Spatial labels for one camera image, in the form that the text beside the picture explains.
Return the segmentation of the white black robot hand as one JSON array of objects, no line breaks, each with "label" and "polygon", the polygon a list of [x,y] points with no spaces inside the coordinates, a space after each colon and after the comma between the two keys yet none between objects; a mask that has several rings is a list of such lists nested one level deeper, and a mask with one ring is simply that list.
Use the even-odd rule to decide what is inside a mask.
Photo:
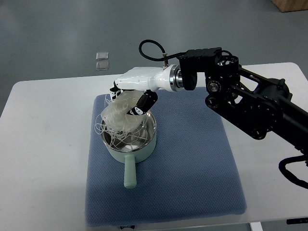
[{"label": "white black robot hand", "polygon": [[127,111],[128,115],[141,116],[147,113],[158,100],[156,91],[164,89],[179,92],[184,88],[178,65],[167,68],[135,67],[122,74],[110,88],[110,98],[115,100],[121,93],[128,90],[143,91],[135,106]]}]

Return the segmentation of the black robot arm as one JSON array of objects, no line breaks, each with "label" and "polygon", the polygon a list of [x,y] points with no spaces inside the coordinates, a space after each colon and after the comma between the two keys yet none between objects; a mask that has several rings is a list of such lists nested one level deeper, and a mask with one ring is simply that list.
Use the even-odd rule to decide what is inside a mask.
[{"label": "black robot arm", "polygon": [[253,139],[272,131],[308,153],[308,114],[291,102],[285,79],[248,71],[238,57],[220,47],[188,50],[178,59],[186,90],[195,89],[197,73],[205,74],[205,103],[211,110]]}]

